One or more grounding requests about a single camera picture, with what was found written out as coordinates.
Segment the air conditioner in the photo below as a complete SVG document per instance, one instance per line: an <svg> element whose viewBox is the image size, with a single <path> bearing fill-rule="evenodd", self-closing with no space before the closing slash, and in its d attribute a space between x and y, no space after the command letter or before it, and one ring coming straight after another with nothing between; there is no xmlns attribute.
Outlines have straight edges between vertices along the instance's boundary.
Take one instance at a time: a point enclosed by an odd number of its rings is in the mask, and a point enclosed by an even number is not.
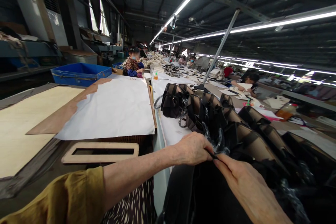
<svg viewBox="0 0 336 224"><path fill-rule="evenodd" d="M31 35L68 46L57 0L17 0Z"/></svg>

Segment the mustard yellow sleeve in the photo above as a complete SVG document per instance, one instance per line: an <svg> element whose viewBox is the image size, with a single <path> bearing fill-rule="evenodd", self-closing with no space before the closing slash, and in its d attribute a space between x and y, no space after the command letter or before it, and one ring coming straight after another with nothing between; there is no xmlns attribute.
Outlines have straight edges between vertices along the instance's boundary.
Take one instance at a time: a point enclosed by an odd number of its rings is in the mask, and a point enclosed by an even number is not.
<svg viewBox="0 0 336 224"><path fill-rule="evenodd" d="M99 223L104 197L101 166L68 173L54 179L32 202L0 223Z"/></svg>

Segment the orange bottle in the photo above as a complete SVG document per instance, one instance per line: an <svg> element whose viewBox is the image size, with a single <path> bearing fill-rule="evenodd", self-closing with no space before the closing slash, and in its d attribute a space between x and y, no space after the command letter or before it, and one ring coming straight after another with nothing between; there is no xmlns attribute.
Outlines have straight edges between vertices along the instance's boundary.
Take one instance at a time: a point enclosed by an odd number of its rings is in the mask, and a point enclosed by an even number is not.
<svg viewBox="0 0 336 224"><path fill-rule="evenodd" d="M280 119L280 121L287 121L296 113L297 107L298 107L297 104L287 103L284 106L282 106L281 109L279 109L279 111L276 113L276 116L283 118Z"/></svg>

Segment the red shirt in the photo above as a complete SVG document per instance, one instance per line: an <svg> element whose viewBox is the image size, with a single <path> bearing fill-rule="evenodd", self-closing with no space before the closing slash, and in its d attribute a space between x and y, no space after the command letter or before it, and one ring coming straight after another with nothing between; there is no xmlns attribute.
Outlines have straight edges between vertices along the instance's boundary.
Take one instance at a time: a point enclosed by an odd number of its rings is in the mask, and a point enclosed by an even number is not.
<svg viewBox="0 0 336 224"><path fill-rule="evenodd" d="M232 72L233 72L232 68L230 68L230 67L224 68L224 77L225 78L228 77L230 74L232 74Z"/></svg>

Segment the blue plastic crate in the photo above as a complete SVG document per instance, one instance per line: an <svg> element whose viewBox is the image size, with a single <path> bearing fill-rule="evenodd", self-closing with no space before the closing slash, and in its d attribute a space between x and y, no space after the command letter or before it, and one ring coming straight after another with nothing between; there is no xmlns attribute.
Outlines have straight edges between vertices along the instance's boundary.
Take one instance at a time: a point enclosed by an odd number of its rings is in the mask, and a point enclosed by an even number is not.
<svg viewBox="0 0 336 224"><path fill-rule="evenodd" d="M117 68L117 69L124 69L124 67L123 66L121 66L121 64L122 64L122 62L119 62L119 63L115 63L115 64L112 64L112 67L113 68Z"/></svg>
<svg viewBox="0 0 336 224"><path fill-rule="evenodd" d="M88 87L97 80L110 76L112 68L86 63L74 63L53 68L51 73L57 84Z"/></svg>

